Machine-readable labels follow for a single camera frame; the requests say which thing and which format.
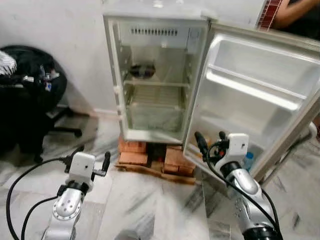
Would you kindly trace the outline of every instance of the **wire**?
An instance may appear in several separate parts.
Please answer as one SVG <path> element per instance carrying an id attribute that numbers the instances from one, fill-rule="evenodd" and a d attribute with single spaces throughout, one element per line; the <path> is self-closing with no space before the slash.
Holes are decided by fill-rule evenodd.
<path id="1" fill-rule="evenodd" d="M 54 196 L 54 197 L 50 197 L 50 198 L 41 200 L 41 201 L 37 202 L 35 205 L 33 205 L 32 208 L 30 208 L 30 210 L 29 210 L 28 213 L 26 214 L 25 219 L 24 219 L 24 222 L 23 222 L 23 226 L 22 226 L 22 230 L 21 230 L 21 240 L 25 240 L 26 227 L 27 227 L 27 223 L 28 223 L 28 220 L 29 220 L 29 217 L 30 217 L 32 211 L 33 211 L 37 206 L 39 206 L 40 204 L 43 204 L 43 203 L 45 203 L 45 202 L 48 202 L 48 201 L 51 201 L 51 200 L 54 200 L 54 199 L 57 199 L 57 198 L 58 198 L 58 196 Z"/>
<path id="2" fill-rule="evenodd" d="M 16 184 L 20 181 L 20 179 L 22 179 L 25 175 L 27 175 L 28 173 L 30 173 L 32 170 L 42 166 L 43 164 L 47 164 L 47 163 L 50 163 L 50 162 L 53 162 L 53 161 L 63 161 L 64 158 L 63 157 L 58 157 L 58 158 L 53 158 L 53 159 L 50 159 L 50 160 L 46 160 L 46 161 L 43 161 L 41 163 L 38 163 L 37 165 L 29 168 L 27 171 L 25 171 L 21 176 L 19 176 L 14 182 L 13 184 L 11 185 L 9 191 L 8 191 L 8 195 L 7 195 L 7 198 L 6 198 L 6 204 L 5 204 L 5 214 L 6 214 L 6 222 L 8 224 L 8 227 L 9 227 L 9 230 L 10 230 L 10 233 L 13 237 L 14 240 L 19 240 L 15 230 L 14 230 L 14 227 L 12 225 L 12 221 L 11 221 L 11 214 L 10 214 L 10 201 L 11 201 L 11 195 L 12 195 L 12 192 L 14 190 L 14 187 L 16 186 Z"/>
<path id="3" fill-rule="evenodd" d="M 206 159 L 207 159 L 207 165 L 209 167 L 209 169 L 222 181 L 224 181 L 227 185 L 231 186 L 234 190 L 236 190 L 238 193 L 240 193 L 241 195 L 245 196 L 253 205 L 255 205 L 265 216 L 266 218 L 271 222 L 271 224 L 273 225 L 273 227 L 276 229 L 277 233 L 279 234 L 281 240 L 283 240 L 282 234 L 280 232 L 280 228 L 279 226 L 276 224 L 276 222 L 273 220 L 273 218 L 255 201 L 253 200 L 248 194 L 246 194 L 244 191 L 242 191 L 241 189 L 239 189 L 237 186 L 235 186 L 232 182 L 230 182 L 229 180 L 225 179 L 223 176 L 221 176 L 215 169 L 214 167 L 212 167 L 211 163 L 209 162 L 210 159 L 210 151 L 213 147 L 216 147 L 217 144 L 214 143 L 212 144 L 208 151 L 206 152 Z"/>
<path id="4" fill-rule="evenodd" d="M 278 228 L 280 228 L 276 207 L 275 207 L 274 203 L 272 202 L 272 199 L 268 195 L 268 193 L 266 193 L 266 191 L 263 188 L 261 188 L 261 190 L 262 190 L 263 195 L 265 195 L 265 197 L 268 199 L 268 201 L 269 201 L 269 203 L 271 205 L 271 208 L 272 208 L 272 211 L 273 211 L 273 215 L 274 215 L 275 224 L 278 226 Z"/>

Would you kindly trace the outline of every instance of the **bottle cap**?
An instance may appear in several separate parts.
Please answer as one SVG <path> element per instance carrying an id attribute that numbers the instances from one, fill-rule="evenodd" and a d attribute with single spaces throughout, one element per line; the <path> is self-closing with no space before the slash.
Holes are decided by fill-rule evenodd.
<path id="1" fill-rule="evenodd" d="M 253 159 L 254 158 L 254 154 L 252 152 L 247 152 L 245 155 L 248 159 Z"/>

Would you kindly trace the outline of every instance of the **water bottle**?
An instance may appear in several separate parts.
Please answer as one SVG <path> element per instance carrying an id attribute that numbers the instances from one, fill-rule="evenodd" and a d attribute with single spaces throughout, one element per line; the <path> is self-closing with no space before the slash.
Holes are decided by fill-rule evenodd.
<path id="1" fill-rule="evenodd" d="M 247 152 L 244 159 L 243 159 L 243 168 L 247 169 L 248 171 L 251 169 L 252 164 L 254 163 L 254 154 L 252 152 Z"/>

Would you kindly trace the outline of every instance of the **small white refrigerator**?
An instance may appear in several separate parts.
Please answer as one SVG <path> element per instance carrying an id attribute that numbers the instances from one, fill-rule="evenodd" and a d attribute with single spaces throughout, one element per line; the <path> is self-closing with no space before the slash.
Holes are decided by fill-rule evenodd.
<path id="1" fill-rule="evenodd" d="M 215 178 L 195 131 L 211 143 L 245 133 L 262 180 L 320 110 L 320 43 L 221 24 L 196 7 L 126 2 L 103 12 L 124 139 L 182 145 Z"/>

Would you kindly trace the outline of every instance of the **chair wheel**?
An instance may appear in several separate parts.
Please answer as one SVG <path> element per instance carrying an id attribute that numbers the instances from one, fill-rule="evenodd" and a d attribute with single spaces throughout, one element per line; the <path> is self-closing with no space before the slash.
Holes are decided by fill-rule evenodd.
<path id="1" fill-rule="evenodd" d="M 76 138 L 80 138 L 80 137 L 82 136 L 82 131 L 81 131 L 81 130 L 76 130 L 76 131 L 74 132 L 74 136 L 75 136 Z"/>
<path id="2" fill-rule="evenodd" d="M 44 159 L 43 159 L 41 156 L 39 156 L 39 155 L 34 156 L 34 159 L 33 159 L 33 161 L 34 161 L 36 164 L 42 163 L 43 160 L 44 160 Z"/>
<path id="3" fill-rule="evenodd" d="M 72 111 L 71 109 L 69 109 L 67 112 L 66 112 L 66 115 L 68 117 L 73 117 L 75 115 L 74 111 Z"/>

